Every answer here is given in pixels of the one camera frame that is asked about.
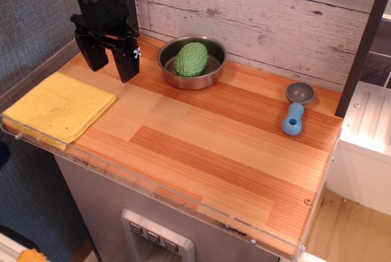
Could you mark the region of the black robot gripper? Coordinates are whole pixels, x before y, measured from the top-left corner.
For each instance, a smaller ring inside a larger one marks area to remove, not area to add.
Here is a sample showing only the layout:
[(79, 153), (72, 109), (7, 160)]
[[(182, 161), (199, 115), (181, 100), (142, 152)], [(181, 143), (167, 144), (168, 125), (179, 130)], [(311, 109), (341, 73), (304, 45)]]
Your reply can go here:
[[(124, 38), (135, 31), (126, 23), (129, 11), (119, 0), (77, 1), (81, 13), (70, 18), (75, 24), (75, 40), (90, 69), (98, 71), (109, 60), (104, 47), (94, 35)], [(134, 37), (117, 40), (112, 54), (123, 83), (139, 73), (141, 51)]]

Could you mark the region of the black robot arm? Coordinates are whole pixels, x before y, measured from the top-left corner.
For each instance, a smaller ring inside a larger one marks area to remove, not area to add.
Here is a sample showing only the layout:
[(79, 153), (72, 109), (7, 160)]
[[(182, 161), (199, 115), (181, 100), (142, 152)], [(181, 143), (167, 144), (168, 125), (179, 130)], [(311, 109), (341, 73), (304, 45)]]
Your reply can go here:
[(140, 47), (136, 0), (77, 0), (81, 13), (71, 16), (75, 40), (93, 71), (109, 62), (111, 50), (122, 82), (139, 73)]

